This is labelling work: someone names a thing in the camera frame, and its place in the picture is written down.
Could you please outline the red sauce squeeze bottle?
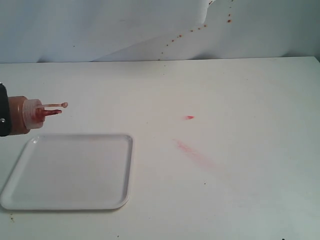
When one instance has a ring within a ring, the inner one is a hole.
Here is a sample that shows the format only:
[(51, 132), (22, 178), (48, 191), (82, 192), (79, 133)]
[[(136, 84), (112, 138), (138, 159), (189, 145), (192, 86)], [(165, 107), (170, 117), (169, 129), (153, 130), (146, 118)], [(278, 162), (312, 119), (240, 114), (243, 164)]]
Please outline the red sauce squeeze bottle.
[(8, 98), (11, 130), (9, 136), (25, 135), (30, 130), (43, 127), (46, 117), (62, 113), (61, 108), (68, 107), (67, 102), (42, 104), (39, 99), (28, 99), (25, 96)]

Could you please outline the white rectangular tray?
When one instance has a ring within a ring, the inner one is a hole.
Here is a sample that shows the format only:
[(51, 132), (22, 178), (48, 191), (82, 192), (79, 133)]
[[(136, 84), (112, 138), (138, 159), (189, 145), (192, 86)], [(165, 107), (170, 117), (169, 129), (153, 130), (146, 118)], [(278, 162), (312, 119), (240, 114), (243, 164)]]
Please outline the white rectangular tray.
[(0, 195), (13, 211), (115, 210), (130, 197), (128, 134), (47, 134), (24, 146)]

